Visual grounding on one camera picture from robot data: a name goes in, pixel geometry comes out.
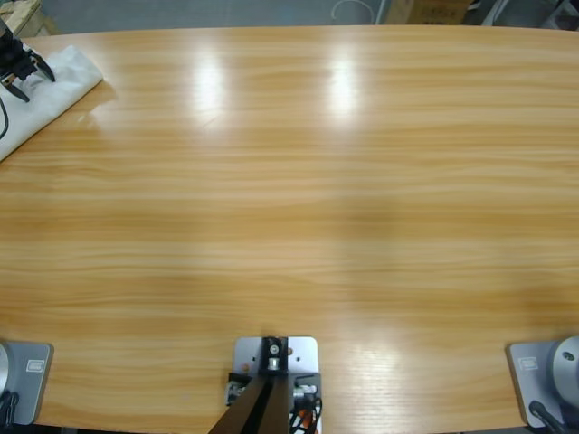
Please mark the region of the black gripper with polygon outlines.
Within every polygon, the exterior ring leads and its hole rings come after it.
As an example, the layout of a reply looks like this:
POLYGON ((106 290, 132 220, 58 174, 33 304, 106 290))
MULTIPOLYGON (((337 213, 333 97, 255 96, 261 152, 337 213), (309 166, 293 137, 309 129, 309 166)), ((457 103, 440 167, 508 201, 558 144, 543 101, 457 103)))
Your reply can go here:
POLYGON ((52 68, 37 52, 33 52, 22 43, 12 31, 4 26, 1 29, 1 84, 18 99, 29 102, 28 96, 16 87, 16 79, 25 80, 28 76, 40 71, 51 82, 55 82, 52 68))

